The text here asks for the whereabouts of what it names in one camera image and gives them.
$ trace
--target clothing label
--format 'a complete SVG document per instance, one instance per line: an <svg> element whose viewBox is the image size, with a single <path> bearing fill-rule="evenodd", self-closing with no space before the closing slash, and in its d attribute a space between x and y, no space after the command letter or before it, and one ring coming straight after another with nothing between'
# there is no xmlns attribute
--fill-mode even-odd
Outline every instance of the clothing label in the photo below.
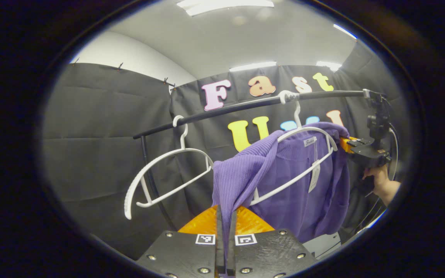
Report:
<svg viewBox="0 0 445 278"><path fill-rule="evenodd" d="M316 162L314 162L312 164L312 166L314 166L316 164L318 164L317 167L315 167L312 170L312 178L310 179L309 193L316 187L317 181L318 181L318 176L320 174L320 164L319 164L318 160Z"/></svg>
<svg viewBox="0 0 445 278"><path fill-rule="evenodd" d="M317 137L314 136L312 138L304 140L303 144L305 144L305 148L306 148L306 147L310 146L311 144L315 143L316 141L317 141Z"/></svg>

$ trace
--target white plastic hanger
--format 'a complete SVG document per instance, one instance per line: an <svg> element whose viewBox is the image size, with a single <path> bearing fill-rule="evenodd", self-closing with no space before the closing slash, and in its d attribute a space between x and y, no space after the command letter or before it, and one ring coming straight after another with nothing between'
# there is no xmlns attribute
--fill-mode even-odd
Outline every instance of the white plastic hanger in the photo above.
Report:
<svg viewBox="0 0 445 278"><path fill-rule="evenodd" d="M177 122L180 118L183 118L183 116L176 116L173 119L173 127L177 126ZM127 196L125 198L125 216L126 218L128 218L129 220L131 220L131 202L133 199L133 194L135 192L135 189L138 185L138 182L140 181L142 183L142 188L143 188L143 192L145 193L145 197L147 198L147 203L141 203L141 202L137 202L136 205L142 208L148 208L152 205L157 204L158 202L166 199L167 197L175 194L176 192L182 190L183 188L187 187L187 185L190 185L192 182L196 181L198 178L200 178L201 176L205 175L206 173L208 173L212 167L214 167L214 163L212 162L211 158L207 155L207 153L204 153L203 151L199 150L199 149L194 149L194 148L185 148L185 137L187 136L187 133L189 132L189 127L188 124L185 124L185 131L183 132L181 138L180 138L180 145L181 148L176 149L176 150L172 150L168 153L165 153L159 157L157 157L155 160L152 160L151 162L149 162L147 165L145 165L145 167L143 167L141 169L140 172L138 172L137 176L134 178L134 180L131 182L130 187L128 188L128 192L127 192ZM163 160L164 158L168 157L168 156L172 156L175 155L177 153L183 153L186 151L194 151L196 153L201 153L205 156L205 166L207 167L207 170L203 173L201 173L200 175L192 178L190 181L187 181L186 183L180 185L178 188L175 188L174 190L171 190L170 192L154 199L151 200L150 199L150 194L149 191L147 190L147 185L145 184L145 178L143 178L143 175L157 162L159 162L160 160Z"/></svg>
<svg viewBox="0 0 445 278"><path fill-rule="evenodd" d="M255 188L254 191L254 198L252 200L252 202L250 203L251 206L253 206L254 204L258 204L262 201L264 201L265 199L274 196L275 194L283 191L285 188L288 188L290 185L294 184L296 181L298 181L300 178L304 177L306 174L310 173L313 169L315 169L315 167L317 167L320 163L322 163L324 160L326 160L327 157L329 157L330 155L332 155L333 151L337 151L338 147L336 145L336 142L334 141L334 139L327 133L325 132L323 129L320 128L315 128L315 127L302 127L302 124L300 122L300 118L299 118L299 114L300 114L300 104L299 104L299 93L293 93L290 92L289 90L283 90L279 93L279 98L281 99L281 103L285 104L286 97L289 97L291 99L296 99L296 109L295 109L295 122L296 122L296 126L298 128L296 128L295 130L291 131L291 132L287 132L286 134L281 135L278 139L277 142L281 142L284 139L295 135L299 132L304 132L304 131L317 131L320 132L322 134L325 135L326 139L327 139L327 149L329 150L329 152L320 160L318 160L318 163L316 163L315 165L309 167L308 169L306 169L306 171L304 171L303 173L299 174L298 176L296 176L295 178L293 178L291 181L288 181L287 183L285 183L284 185L279 186L278 188L272 190L271 192L263 195L263 196L259 196L258 195L258 190L257 188Z"/></svg>

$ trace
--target orange letter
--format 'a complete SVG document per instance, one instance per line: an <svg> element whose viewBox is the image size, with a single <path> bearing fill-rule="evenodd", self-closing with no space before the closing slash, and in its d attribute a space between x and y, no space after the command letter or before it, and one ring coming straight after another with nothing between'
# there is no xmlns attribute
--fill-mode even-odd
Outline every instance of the orange letter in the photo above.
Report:
<svg viewBox="0 0 445 278"><path fill-rule="evenodd" d="M296 85L296 90L298 90L298 93L311 93L312 88L310 85L307 84L307 81L303 77L293 77L291 79L291 82Z"/></svg>
<svg viewBox="0 0 445 278"><path fill-rule="evenodd" d="M339 116L341 115L341 112L339 112L339 110L329 111L325 115L331 119L333 124L341 125L344 127L343 121L341 121L341 117Z"/></svg>
<svg viewBox="0 0 445 278"><path fill-rule="evenodd" d="M276 87L272 85L267 76L256 76L248 81L248 85L251 86L250 94L254 97L276 91Z"/></svg>

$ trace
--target purple sweater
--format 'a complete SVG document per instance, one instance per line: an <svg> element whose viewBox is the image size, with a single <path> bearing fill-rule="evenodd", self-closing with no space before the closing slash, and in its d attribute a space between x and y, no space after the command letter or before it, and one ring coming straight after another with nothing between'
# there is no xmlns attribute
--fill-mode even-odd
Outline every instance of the purple sweater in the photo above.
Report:
<svg viewBox="0 0 445 278"><path fill-rule="evenodd" d="M349 137L348 131L327 122L304 127L325 130L338 146L338 150L320 164L316 187L309 193L310 172L273 197L249 207L275 229L290 229L301 242L339 230L346 216L350 192L348 157L339 147L339 136ZM255 187L262 196L298 176L315 161L314 145L305 147L304 140L317 138L318 159L328 153L325 135L320 132L300 132L278 144L277 138L284 133L275 131L233 158L214 162L212 206L221 206L225 247L231 213L241 205L250 205Z"/></svg>

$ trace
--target pink letter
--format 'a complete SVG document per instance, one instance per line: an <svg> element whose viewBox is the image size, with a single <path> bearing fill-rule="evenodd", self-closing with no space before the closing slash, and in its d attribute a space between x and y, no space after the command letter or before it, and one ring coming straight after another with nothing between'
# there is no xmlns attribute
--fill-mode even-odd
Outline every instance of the pink letter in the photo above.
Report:
<svg viewBox="0 0 445 278"><path fill-rule="evenodd" d="M223 100L225 100L226 96L228 95L226 93L226 88L229 88L230 86L231 82L228 79L203 85L202 89L205 91L205 100L207 101L207 105L205 105L204 110L209 111L223 107L224 103L220 102L217 97L221 97Z"/></svg>

